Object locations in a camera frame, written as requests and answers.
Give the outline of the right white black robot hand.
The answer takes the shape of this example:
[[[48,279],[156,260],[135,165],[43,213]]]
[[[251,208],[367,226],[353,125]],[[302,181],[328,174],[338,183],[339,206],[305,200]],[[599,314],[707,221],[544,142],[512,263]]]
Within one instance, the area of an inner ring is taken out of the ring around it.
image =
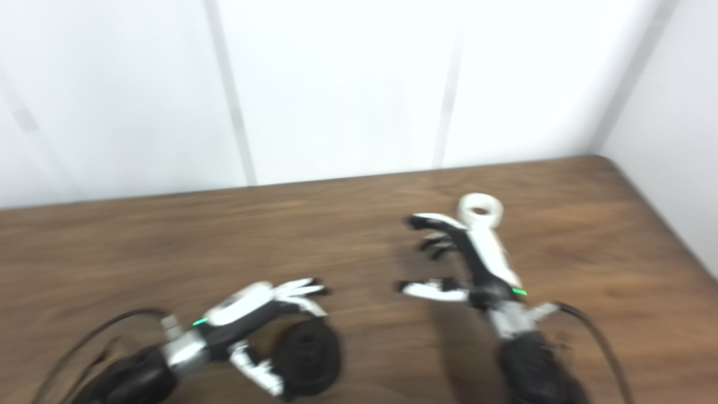
[[[467,225],[443,214],[413,214],[406,218],[406,223],[413,230],[432,231],[420,245],[420,251],[433,250],[431,259],[456,251],[464,261],[469,279],[397,281],[395,291],[431,301],[466,302],[478,310],[524,304],[522,282],[510,268],[504,248],[490,225]]]

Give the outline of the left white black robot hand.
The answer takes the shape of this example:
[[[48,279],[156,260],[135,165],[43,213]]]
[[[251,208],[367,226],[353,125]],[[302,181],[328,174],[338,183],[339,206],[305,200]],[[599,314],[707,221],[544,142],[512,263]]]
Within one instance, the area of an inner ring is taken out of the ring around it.
[[[317,396],[338,381],[343,358],[336,331],[313,296],[330,293],[317,278],[279,286],[254,282],[209,309],[193,327],[206,343],[210,361],[229,361],[259,388],[282,401]],[[280,332],[271,355],[261,358],[249,335],[284,315],[303,320]]]

